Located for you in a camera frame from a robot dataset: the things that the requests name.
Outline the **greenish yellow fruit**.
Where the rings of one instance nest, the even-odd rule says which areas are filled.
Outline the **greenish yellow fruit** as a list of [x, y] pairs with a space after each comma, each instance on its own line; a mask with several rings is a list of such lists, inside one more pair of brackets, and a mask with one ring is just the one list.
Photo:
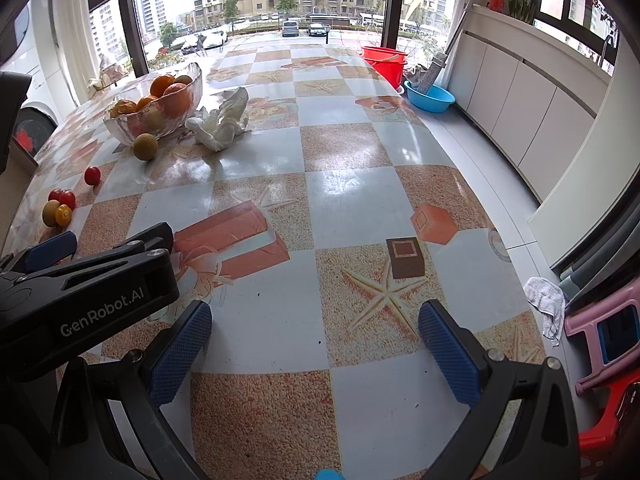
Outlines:
[[55, 228], [58, 225], [55, 214], [60, 208], [61, 203], [58, 200], [48, 200], [42, 208], [42, 221], [49, 228]]

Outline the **small orange tangerine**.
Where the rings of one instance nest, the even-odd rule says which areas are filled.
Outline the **small orange tangerine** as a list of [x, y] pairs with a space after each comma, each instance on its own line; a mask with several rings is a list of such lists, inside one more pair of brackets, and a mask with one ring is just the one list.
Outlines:
[[54, 221], [57, 226], [65, 229], [73, 220], [73, 209], [66, 204], [61, 204], [54, 211]]

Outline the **small red tomato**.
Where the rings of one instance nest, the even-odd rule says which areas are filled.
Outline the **small red tomato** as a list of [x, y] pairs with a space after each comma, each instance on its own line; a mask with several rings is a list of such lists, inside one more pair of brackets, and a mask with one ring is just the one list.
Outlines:
[[97, 166], [90, 166], [85, 170], [84, 180], [86, 185], [97, 186], [102, 178], [101, 169]]

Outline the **green-brown round fruit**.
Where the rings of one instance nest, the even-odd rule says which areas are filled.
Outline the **green-brown round fruit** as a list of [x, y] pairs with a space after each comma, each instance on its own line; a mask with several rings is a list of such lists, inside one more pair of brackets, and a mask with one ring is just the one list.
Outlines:
[[158, 152], [158, 142], [151, 133], [141, 133], [134, 139], [132, 151], [135, 158], [142, 160], [142, 162], [149, 162], [155, 158]]

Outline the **white rag on floor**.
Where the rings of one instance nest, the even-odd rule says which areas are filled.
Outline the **white rag on floor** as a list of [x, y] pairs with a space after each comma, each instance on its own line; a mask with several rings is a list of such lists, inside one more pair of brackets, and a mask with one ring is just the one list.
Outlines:
[[542, 315], [542, 334], [552, 342], [560, 344], [564, 326], [566, 301], [562, 289], [541, 276], [532, 276], [524, 287], [527, 302]]

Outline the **pink plastic stool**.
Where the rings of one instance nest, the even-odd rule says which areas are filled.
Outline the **pink plastic stool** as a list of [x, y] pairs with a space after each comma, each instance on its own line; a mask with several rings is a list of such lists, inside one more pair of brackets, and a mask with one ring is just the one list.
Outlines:
[[575, 382], [581, 396], [639, 359], [639, 280], [636, 278], [610, 296], [568, 314], [568, 338], [585, 338], [590, 373]]

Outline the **red plastic stool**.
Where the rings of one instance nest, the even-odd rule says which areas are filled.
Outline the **red plastic stool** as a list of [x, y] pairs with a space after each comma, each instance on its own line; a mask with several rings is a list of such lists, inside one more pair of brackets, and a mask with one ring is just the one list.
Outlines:
[[624, 444], [639, 435], [639, 369], [631, 368], [599, 386], [606, 403], [598, 422], [579, 434], [582, 475], [599, 472], [623, 452]]

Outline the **glass fruit bowl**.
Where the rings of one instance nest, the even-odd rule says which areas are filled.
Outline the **glass fruit bowl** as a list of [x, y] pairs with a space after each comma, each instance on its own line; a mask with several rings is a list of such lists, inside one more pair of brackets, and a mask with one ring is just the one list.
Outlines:
[[202, 70], [198, 63], [180, 66], [175, 80], [161, 96], [151, 92], [158, 75], [149, 74], [128, 84], [114, 97], [103, 115], [107, 131], [127, 146], [143, 133], [156, 140], [184, 126], [203, 95]]

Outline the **blue plastic basin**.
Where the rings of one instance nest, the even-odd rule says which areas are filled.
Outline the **blue plastic basin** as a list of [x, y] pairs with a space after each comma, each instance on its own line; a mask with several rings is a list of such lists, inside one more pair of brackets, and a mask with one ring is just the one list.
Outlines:
[[405, 80], [404, 88], [409, 102], [427, 113], [442, 114], [456, 102], [456, 98], [449, 91], [437, 84], [433, 84], [426, 93], [422, 93], [414, 88], [410, 81]]

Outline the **white low cabinet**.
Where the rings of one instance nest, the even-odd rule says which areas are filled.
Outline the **white low cabinet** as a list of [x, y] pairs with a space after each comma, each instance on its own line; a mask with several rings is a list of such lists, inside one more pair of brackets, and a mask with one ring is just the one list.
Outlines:
[[560, 40], [473, 6], [449, 62], [449, 91], [544, 200], [586, 140], [611, 81]]

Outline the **red plastic bucket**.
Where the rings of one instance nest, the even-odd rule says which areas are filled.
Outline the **red plastic bucket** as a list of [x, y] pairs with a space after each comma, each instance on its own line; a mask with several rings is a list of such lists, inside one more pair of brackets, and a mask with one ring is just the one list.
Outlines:
[[405, 52], [384, 47], [363, 47], [361, 56], [394, 89], [401, 86], [402, 74], [407, 63]]

